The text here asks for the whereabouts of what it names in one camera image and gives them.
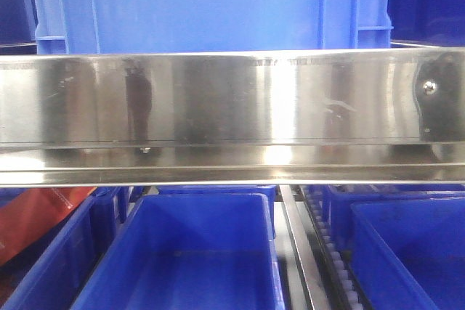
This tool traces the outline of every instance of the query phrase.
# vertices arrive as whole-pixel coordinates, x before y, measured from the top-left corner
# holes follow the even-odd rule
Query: blue plastic crate
[[[30,43],[35,29],[33,0],[0,0],[0,45]]]
[[[157,187],[160,195],[173,194],[263,194],[270,207],[271,225],[275,234],[275,185],[163,185]]]
[[[465,196],[462,186],[454,184],[402,184],[392,186],[392,191],[386,191],[389,187],[374,185],[349,185],[349,186],[327,186],[328,201],[328,223],[329,233],[337,250],[351,250],[354,237],[354,224],[350,205],[353,203],[376,202],[385,200],[413,200],[431,197],[453,197]],[[400,191],[400,189],[438,189],[462,191]]]
[[[388,47],[387,0],[36,0],[41,54]]]
[[[376,310],[465,309],[465,199],[352,209],[352,270]]]
[[[392,37],[440,46],[465,45],[465,0],[389,0]]]
[[[5,206],[24,190],[23,188],[0,188],[0,207]]]
[[[0,268],[15,286],[1,310],[69,309],[115,237],[119,189],[97,189],[68,219]]]
[[[284,309],[266,197],[142,198],[79,309]]]

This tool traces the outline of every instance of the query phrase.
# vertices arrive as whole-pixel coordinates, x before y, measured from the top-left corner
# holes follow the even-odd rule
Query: blue container
[[[30,43],[35,29],[33,0],[0,0],[0,46]]]
[[[40,54],[388,47],[387,0],[36,0]]]
[[[465,309],[465,199],[352,210],[352,270],[376,310]]]
[[[0,207],[5,206],[24,190],[23,188],[0,188]]]
[[[392,37],[441,46],[465,45],[465,0],[389,0]]]
[[[0,268],[15,290],[1,310],[66,310],[115,237],[119,188],[99,188],[40,240]]]
[[[157,187],[160,195],[173,194],[263,194],[268,198],[271,225],[275,231],[275,185],[163,185]]]
[[[79,309],[284,309],[267,198],[142,198]]]
[[[374,185],[351,185],[351,186],[327,186],[328,190],[328,223],[329,233],[337,250],[351,250],[353,247],[354,223],[350,205],[353,203],[376,202],[385,200],[412,200],[426,199],[431,197],[453,197],[465,196],[465,191],[443,191],[443,192],[406,192],[403,189],[462,189],[454,187],[454,184],[402,184],[397,191],[383,191]]]

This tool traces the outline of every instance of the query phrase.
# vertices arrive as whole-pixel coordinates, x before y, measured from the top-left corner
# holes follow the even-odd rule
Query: scratch
[[[50,96],[48,96],[46,99],[51,99],[52,97],[55,97],[57,96],[59,93],[57,92],[56,94],[51,94]]]
[[[354,107],[352,107],[351,105],[348,105],[346,102],[337,101],[335,99],[329,99],[329,98],[324,97],[323,103],[327,106],[338,105],[339,107],[343,107],[344,109],[347,109],[350,112],[357,111]]]

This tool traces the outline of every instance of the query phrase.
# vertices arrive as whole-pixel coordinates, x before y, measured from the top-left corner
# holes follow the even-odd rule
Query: metal surface
[[[457,181],[465,144],[0,151],[1,186]]]
[[[0,57],[0,147],[463,141],[464,58],[460,48]]]
[[[284,212],[288,222],[289,232],[295,250],[296,259],[300,265],[302,284],[305,286],[305,295],[308,304],[314,310],[331,310],[331,305],[326,295],[326,290],[318,270],[315,257],[307,239],[304,226],[300,219],[299,211],[291,187],[280,186],[283,198]]]
[[[463,181],[464,58],[0,57],[0,185]]]

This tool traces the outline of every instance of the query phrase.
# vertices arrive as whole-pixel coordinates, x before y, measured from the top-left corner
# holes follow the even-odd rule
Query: screw
[[[426,81],[423,84],[424,94],[434,94],[437,90],[437,84],[434,81]]]

